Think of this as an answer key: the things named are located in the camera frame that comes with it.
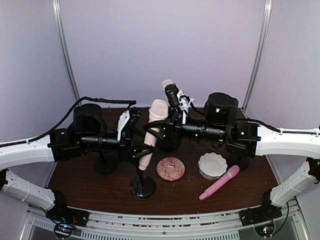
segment small plate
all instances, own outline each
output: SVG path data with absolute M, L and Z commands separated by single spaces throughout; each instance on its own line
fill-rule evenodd
M 209 180 L 220 178 L 227 171 L 227 161 L 215 152 L 202 155 L 198 161 L 200 174 Z
M 175 157 L 166 157 L 159 161 L 156 166 L 156 172 L 160 178 L 173 182 L 181 178 L 185 174 L 184 163 Z

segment wooden table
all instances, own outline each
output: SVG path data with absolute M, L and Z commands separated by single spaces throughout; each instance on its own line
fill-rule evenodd
M 137 124 L 139 129 L 149 120 L 148 109 L 141 110 L 143 116 Z M 103 118 L 111 129 L 124 109 L 107 108 L 103 111 Z M 197 148 L 192 147 L 188 140 L 183 140 L 176 151 L 155 150 L 145 175 L 155 180 L 156 192 L 147 199 L 135 198 L 129 189 L 136 176 L 133 165 L 120 162 L 114 172 L 101 175 L 94 169 L 95 159 L 99 157 L 97 153 L 58 163 L 49 188 L 63 192 L 71 207 L 122 214 L 171 215 L 212 213 L 257 206 L 262 202 L 263 193 L 277 185 L 267 159 L 255 157 L 250 159 L 250 165 L 245 171 L 240 172 L 214 195 L 200 201 L 199 195 L 213 181 L 200 175 L 197 161 L 211 145 L 193 145 Z M 227 157 L 223 148 L 218 153 Z M 166 182 L 158 176 L 156 166 L 165 157 L 176 157 L 183 161 L 185 174 L 181 179 Z

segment white bowl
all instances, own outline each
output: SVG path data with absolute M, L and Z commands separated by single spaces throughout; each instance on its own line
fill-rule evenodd
M 216 180 L 227 171 L 227 161 L 215 152 L 202 155 L 198 161 L 199 172 L 205 179 Z

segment wire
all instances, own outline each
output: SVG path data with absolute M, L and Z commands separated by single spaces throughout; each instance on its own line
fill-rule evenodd
M 41 210 L 44 212 L 45 217 L 48 218 L 48 219 L 50 219 L 51 222 L 53 222 L 53 223 L 55 224 L 55 225 L 54 225 L 54 228 L 53 228 L 53 233 L 54 233 L 54 235 L 55 235 L 57 238 L 59 238 L 59 239 L 66 239 L 66 238 L 70 237 L 70 236 L 74 233 L 75 230 L 77 230 L 77 228 L 75 227 L 76 219 L 75 219 L 74 216 L 73 216 L 73 225 L 70 225 L 70 224 L 68 224 L 68 223 L 66 223 L 66 222 L 56 222 L 55 220 L 53 220 L 51 217 L 48 216 L 47 212 L 46 212 L 42 207 L 41 207 Z M 64 232 L 64 229 L 66 229 L 66 228 L 67 228 L 67 230 L 70 231 L 66 236 L 61 237 L 60 235 L 58 235 L 58 234 L 56 233 L 56 230 L 59 230 L 60 232 L 63 233 L 63 232 Z
M 116 127 L 118 126 L 119 119 L 113 124 L 112 130 L 116 132 Z
M 190 97 L 186 96 L 186 95 L 181 95 L 179 101 L 185 98 L 188 102 L 190 102 Z M 190 106 L 193 109 L 193 111 L 195 111 L 196 113 L 200 114 L 201 116 L 204 116 L 203 112 L 199 111 L 198 109 L 196 109 L 195 105 L 193 104 L 193 102 L 190 102 Z
M 128 104 L 128 107 L 131 107 L 132 105 L 135 105 L 137 102 L 135 100 L 109 100 L 109 99 L 104 99 L 104 98 L 92 98 L 89 96 L 83 96 L 79 98 L 73 105 L 72 107 L 68 110 L 68 112 L 64 115 L 64 117 L 56 124 L 54 125 L 50 130 L 46 131 L 45 133 L 36 136 L 34 138 L 31 138 L 29 140 L 23 140 L 23 141 L 14 141 L 14 142 L 8 142 L 4 144 L 0 144 L 0 148 L 8 147 L 8 146 L 14 146 L 14 145 L 19 145 L 19 144 L 27 144 L 31 142 L 35 142 L 39 139 L 42 139 L 46 135 L 50 134 L 53 130 L 55 130 L 57 127 L 59 127 L 70 115 L 70 113 L 73 111 L 73 109 L 82 101 L 88 100 L 91 102 L 95 103 L 107 103 L 107 104 Z
M 218 148 L 214 145 L 213 142 L 211 143 L 211 146 L 212 146 L 212 148 L 213 148 L 215 151 L 218 151 Z
M 289 216 L 289 203 L 288 202 L 286 202 L 286 206 L 287 206 L 288 210 L 286 212 L 286 216 L 285 216 L 284 222 L 282 223 L 281 227 L 275 233 L 272 234 L 272 237 L 280 232 L 280 230 L 284 227 L 284 225 L 285 225 L 285 223 L 286 223 L 286 221 L 288 219 L 288 216 Z
M 191 116 L 189 115 L 189 113 L 186 110 L 184 110 L 184 113 L 188 118 L 191 118 Z
M 281 130 L 271 126 L 269 124 L 266 124 L 265 122 L 257 119 L 252 119 L 252 118 L 237 118 L 236 121 L 247 121 L 247 122 L 253 122 L 253 123 L 258 123 L 262 126 L 265 126 L 267 129 L 270 129 L 272 131 L 275 131 L 277 133 L 281 133 Z M 310 134 L 310 135 L 317 135 L 318 133 L 315 131 L 282 131 L 284 134 Z
M 145 138 L 146 137 L 146 131 L 144 130 L 140 130 L 136 127 L 133 128 L 133 133 L 141 138 Z

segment light purple backdrop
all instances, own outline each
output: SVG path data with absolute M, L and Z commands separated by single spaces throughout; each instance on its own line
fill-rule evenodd
M 61 12 L 80 95 L 165 99 L 171 78 L 195 105 L 226 92 L 242 105 L 265 1 L 63 0 Z
M 273 1 L 269 34 L 248 111 L 276 127 L 317 128 L 320 124 L 320 1 Z M 282 180 L 305 157 L 270 157 Z M 298 200 L 313 240 L 320 236 L 319 185 Z
M 51 0 L 0 1 L 0 142 L 39 135 L 74 103 Z M 44 186 L 53 164 L 11 169 Z M 0 193 L 0 239 L 15 240 L 27 204 Z

